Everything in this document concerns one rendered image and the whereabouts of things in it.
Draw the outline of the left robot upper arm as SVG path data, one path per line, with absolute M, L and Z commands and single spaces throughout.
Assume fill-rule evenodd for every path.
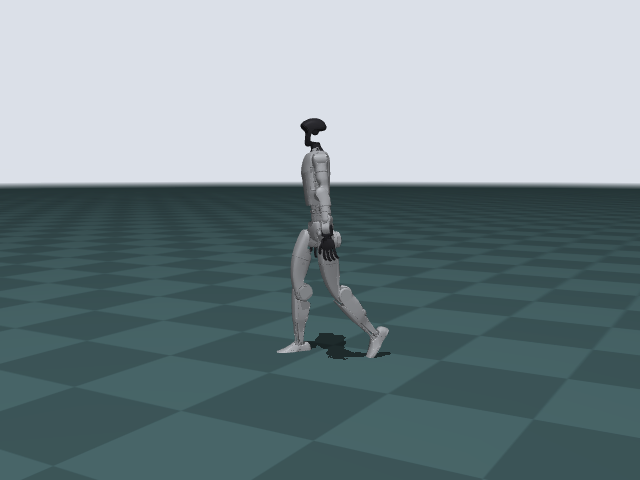
M 329 194 L 329 179 L 328 179 L 328 156 L 325 153 L 315 153 L 312 155 L 312 165 L 315 168 L 316 181 L 319 184 L 319 188 L 323 187 Z M 316 190 L 317 191 L 317 190 Z M 314 192 L 314 198 L 319 201 L 316 191 Z

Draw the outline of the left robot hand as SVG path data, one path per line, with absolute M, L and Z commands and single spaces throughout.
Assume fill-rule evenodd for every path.
M 332 225 L 330 225 L 330 233 L 329 234 L 323 234 L 322 230 L 321 230 L 321 234 L 322 234 L 322 236 L 324 238 L 321 240 L 321 244 L 320 244 L 319 249 L 318 249 L 319 250 L 318 251 L 319 254 L 321 254 L 322 253 L 321 250 L 323 250 L 323 258 L 324 258 L 325 261 L 327 261 L 327 260 L 329 260 L 329 261 L 336 260 L 334 258 L 334 256 L 338 259 L 339 257 L 337 256 L 337 253 L 336 253 L 336 250 L 335 250 L 335 243 L 334 243 L 334 241 L 333 241 L 333 239 L 331 237 L 331 236 L 333 236 L 333 227 L 332 227 Z M 332 249 L 333 249 L 334 256 L 333 256 L 333 253 L 332 253 Z M 330 252 L 330 256 L 331 256 L 332 260 L 329 257 L 329 252 Z M 327 256 L 327 259 L 326 259 L 326 256 Z

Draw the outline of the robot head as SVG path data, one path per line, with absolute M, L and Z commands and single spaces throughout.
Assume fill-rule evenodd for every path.
M 324 151 L 319 142 L 312 142 L 310 140 L 311 138 L 311 133 L 313 135 L 317 135 L 319 133 L 319 131 L 325 131 L 326 130 L 326 124 L 318 118 L 311 118 L 311 119 L 307 119 L 304 122 L 301 123 L 301 128 L 304 130 L 305 132 L 305 146 L 311 146 L 311 151 L 313 148 L 317 148 L 317 151 Z

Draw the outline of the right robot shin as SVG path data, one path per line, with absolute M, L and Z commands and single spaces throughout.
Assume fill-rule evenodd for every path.
M 305 325 L 308 320 L 310 302 L 307 300 L 302 301 L 298 299 L 294 294 L 294 289 L 292 288 L 292 320 L 293 320 L 293 328 L 295 335 L 295 345 L 303 345 L 304 340 L 304 331 Z M 296 325 L 295 325 L 296 323 Z M 298 343 L 299 341 L 299 343 Z M 300 344 L 302 342 L 302 344 Z

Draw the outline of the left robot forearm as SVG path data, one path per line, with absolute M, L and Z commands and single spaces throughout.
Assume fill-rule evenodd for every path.
M 323 187 L 318 188 L 316 191 L 319 199 L 318 208 L 320 210 L 321 230 L 323 234 L 330 233 L 330 225 L 332 225 L 333 217 L 331 216 L 331 200 L 327 190 Z

